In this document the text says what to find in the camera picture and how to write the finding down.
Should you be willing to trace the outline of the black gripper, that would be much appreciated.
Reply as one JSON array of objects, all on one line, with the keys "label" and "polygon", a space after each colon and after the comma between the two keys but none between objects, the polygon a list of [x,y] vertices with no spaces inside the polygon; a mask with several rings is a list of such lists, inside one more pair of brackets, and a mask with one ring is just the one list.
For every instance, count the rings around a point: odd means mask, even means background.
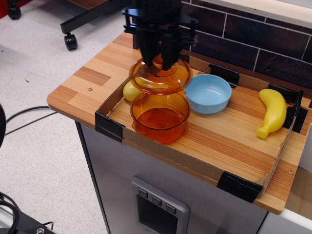
[{"label": "black gripper", "polygon": [[135,0],[122,14],[125,32],[136,36],[148,66],[153,66],[161,53],[162,69],[167,71],[178,61],[182,45],[197,44],[195,28],[199,21],[182,12],[180,0]]}]

